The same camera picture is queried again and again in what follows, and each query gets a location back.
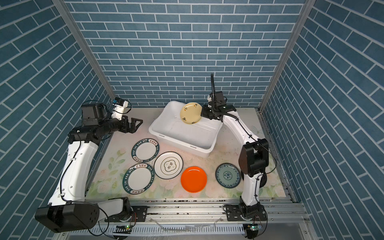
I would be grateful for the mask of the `yellow plate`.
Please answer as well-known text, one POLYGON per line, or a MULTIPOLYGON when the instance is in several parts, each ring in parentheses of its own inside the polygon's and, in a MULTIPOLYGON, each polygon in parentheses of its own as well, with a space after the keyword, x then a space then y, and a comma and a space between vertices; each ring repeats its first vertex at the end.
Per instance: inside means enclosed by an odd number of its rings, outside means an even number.
POLYGON ((186 124, 196 124, 202 118, 203 107, 198 103, 185 104, 180 111, 180 118, 186 124))

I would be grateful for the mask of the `green patterned plate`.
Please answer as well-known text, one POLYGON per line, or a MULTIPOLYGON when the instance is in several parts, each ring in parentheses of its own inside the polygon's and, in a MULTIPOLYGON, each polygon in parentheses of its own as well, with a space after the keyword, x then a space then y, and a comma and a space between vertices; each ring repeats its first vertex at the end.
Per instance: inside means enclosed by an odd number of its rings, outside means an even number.
POLYGON ((224 188, 233 189, 241 182, 241 173, 238 168, 230 163, 219 165, 215 172, 217 182, 224 188))

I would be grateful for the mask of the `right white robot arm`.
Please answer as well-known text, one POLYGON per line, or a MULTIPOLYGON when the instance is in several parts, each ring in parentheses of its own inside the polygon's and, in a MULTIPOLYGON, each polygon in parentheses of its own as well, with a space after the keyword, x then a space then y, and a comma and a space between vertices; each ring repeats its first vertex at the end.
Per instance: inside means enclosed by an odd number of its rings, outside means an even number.
POLYGON ((243 145, 239 156, 239 167, 244 175, 240 209, 244 215, 261 211, 259 191, 268 179, 266 173, 266 168, 269 165, 268 141, 255 136, 231 105, 222 106, 215 110, 205 104, 201 116, 224 123, 243 145))

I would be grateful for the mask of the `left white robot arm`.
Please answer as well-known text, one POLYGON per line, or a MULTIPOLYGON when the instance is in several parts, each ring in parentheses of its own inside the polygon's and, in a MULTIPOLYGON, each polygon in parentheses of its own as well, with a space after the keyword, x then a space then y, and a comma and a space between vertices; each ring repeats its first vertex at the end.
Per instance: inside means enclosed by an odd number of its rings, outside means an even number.
POLYGON ((116 198, 99 203, 86 201, 86 185, 91 163, 105 136, 114 132, 135 133, 143 123, 129 119, 129 101, 115 98, 112 110, 99 101, 85 101, 82 123, 68 134, 67 159, 58 185, 48 205, 38 208, 35 220, 54 233, 91 230, 101 220, 126 222, 134 217, 129 199, 116 198))

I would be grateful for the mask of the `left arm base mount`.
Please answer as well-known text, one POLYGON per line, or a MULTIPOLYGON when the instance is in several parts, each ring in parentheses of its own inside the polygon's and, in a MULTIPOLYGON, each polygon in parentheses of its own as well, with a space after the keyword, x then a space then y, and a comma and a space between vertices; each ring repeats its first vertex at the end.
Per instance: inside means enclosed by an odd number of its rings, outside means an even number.
POLYGON ((132 206, 128 211, 108 217, 109 222, 125 223, 125 222, 145 222, 147 217, 148 206, 132 206))

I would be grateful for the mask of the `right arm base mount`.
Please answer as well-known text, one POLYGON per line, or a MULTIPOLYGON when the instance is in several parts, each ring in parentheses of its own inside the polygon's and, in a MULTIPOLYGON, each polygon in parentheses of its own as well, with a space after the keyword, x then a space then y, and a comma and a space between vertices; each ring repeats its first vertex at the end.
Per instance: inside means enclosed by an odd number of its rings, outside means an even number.
POLYGON ((253 206, 239 205, 223 205, 227 221, 266 221, 268 219, 267 212, 263 205, 256 204, 253 206))

